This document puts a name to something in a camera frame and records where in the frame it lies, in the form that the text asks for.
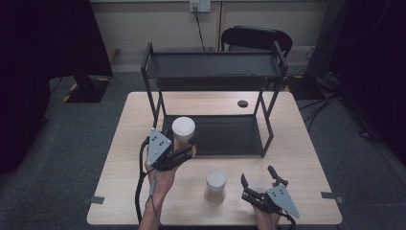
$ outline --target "black stand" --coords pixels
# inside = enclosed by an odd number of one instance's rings
[[[274,137],[269,116],[282,86],[287,64],[277,42],[271,52],[214,53],[154,53],[152,43],[141,66],[146,91],[157,126],[160,110],[164,114],[163,128],[171,128],[180,114],[167,114],[165,91],[256,91],[259,92],[254,112],[238,115],[189,116],[199,133],[198,155],[260,155],[263,157]],[[262,92],[267,80],[276,79],[274,94],[265,104]],[[149,80],[156,80],[159,98],[155,104]],[[257,122],[262,108],[269,137],[260,141]]]

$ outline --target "white cup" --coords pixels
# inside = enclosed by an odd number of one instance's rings
[[[206,176],[205,197],[209,201],[222,201],[225,197],[224,188],[226,182],[226,172],[220,169],[209,170]]]
[[[193,137],[195,128],[194,121],[189,117],[178,117],[172,123],[173,135],[179,142],[188,142]]]

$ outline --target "metal bracket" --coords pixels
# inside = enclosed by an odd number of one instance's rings
[[[170,144],[172,141],[153,127],[149,134],[147,163],[152,165],[170,147]]]

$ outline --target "cup lid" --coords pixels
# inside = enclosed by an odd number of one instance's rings
[[[178,141],[187,142],[194,135],[195,124],[189,117],[179,117],[172,123],[173,135]]]

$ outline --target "black cable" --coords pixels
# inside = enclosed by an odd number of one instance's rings
[[[290,74],[290,73],[286,73],[287,77],[294,77],[294,76],[302,76],[301,73],[303,72],[303,74],[305,73],[305,69],[301,69],[299,72],[297,72],[296,74]]]
[[[203,51],[206,52],[206,48],[204,47],[204,43],[203,43],[202,32],[200,31],[199,17],[197,16],[197,7],[193,7],[193,11],[194,11],[194,16],[196,17],[197,27],[199,28],[199,35],[200,35],[200,40],[202,42]]]
[[[311,47],[311,49],[305,54],[305,57],[306,57],[307,59],[311,59],[311,57],[309,57],[308,54],[310,54],[310,52],[314,51],[315,49],[316,49],[315,46]]]
[[[282,216],[282,217],[285,217],[285,218],[287,218],[287,220],[290,221],[289,230],[293,230],[293,229],[296,228],[296,221],[295,221],[295,219],[293,219],[287,212],[286,212],[286,214],[283,214],[283,213],[280,213],[280,212],[276,212],[276,214],[278,214],[278,215],[280,215],[280,216]]]
[[[314,114],[313,118],[310,121],[310,124],[308,125],[307,132],[310,132],[311,125],[313,124],[314,119],[316,119],[317,114],[319,114],[319,112],[322,111],[323,108],[325,108],[327,105],[328,101],[325,101],[325,103],[317,109],[316,113]]]
[[[155,217],[156,217],[156,219],[158,219],[158,223],[159,223],[159,225],[161,225],[162,226],[162,222],[161,222],[161,220],[159,219],[159,217],[158,217],[158,213],[156,212],[156,209],[155,209],[155,204],[154,204],[154,202],[153,202],[153,192],[154,192],[154,190],[155,190],[155,178],[156,178],[156,174],[158,173],[158,171],[156,171],[155,172],[155,175],[153,176],[153,182],[152,182],[152,184],[153,185],[151,185],[151,188],[150,188],[150,191],[149,191],[149,198],[151,199],[151,204],[152,204],[152,209],[153,209],[153,213],[155,214]]]
[[[372,134],[372,135],[374,135],[374,136],[378,136],[378,135],[379,135],[378,133],[374,133],[373,131],[370,130],[370,128],[368,127],[367,122],[366,122],[362,117],[360,117],[360,116],[358,116],[357,114],[355,114],[355,113],[349,111],[348,109],[339,107],[339,106],[335,105],[334,103],[332,103],[332,102],[329,100],[329,97],[326,97],[326,95],[323,93],[322,88],[320,87],[319,82],[317,82],[317,86],[319,87],[319,90],[320,90],[320,92],[322,92],[323,96],[324,96],[332,105],[334,105],[334,106],[335,106],[336,108],[338,108],[338,109],[341,109],[341,110],[343,110],[343,111],[345,111],[345,112],[348,112],[350,115],[352,115],[352,116],[356,117],[357,119],[359,119],[359,120],[364,124],[364,127],[365,127],[365,129],[367,130],[368,133],[370,133],[370,134]]]
[[[138,222],[141,223],[141,219],[143,218],[143,215],[141,214],[141,207],[140,207],[140,193],[141,193],[141,189],[143,188],[143,183],[144,183],[144,179],[146,178],[147,174],[143,171],[143,153],[144,153],[144,148],[146,147],[146,145],[149,143],[149,137],[146,138],[146,140],[143,142],[143,144],[141,144],[141,148],[140,148],[140,177],[138,179],[138,185],[137,185],[137,189],[135,191],[135,210],[137,211],[137,218],[138,218]]]
[[[63,78],[63,77],[60,77],[60,78],[59,78],[59,82],[58,82],[57,85],[51,90],[51,94],[54,93],[54,91],[59,87],[60,83],[62,82],[62,78]]]
[[[337,95],[336,95],[336,94],[333,94],[333,95],[329,96],[328,99],[332,99],[332,98],[335,98],[335,97],[337,97]],[[312,105],[314,105],[314,104],[322,103],[322,102],[324,102],[325,100],[326,100],[326,99],[321,99],[321,100],[319,100],[319,101],[317,101],[317,102],[304,105],[304,106],[300,107],[299,110],[302,110],[302,109],[307,108],[307,107],[309,107],[309,106],[312,106]]]

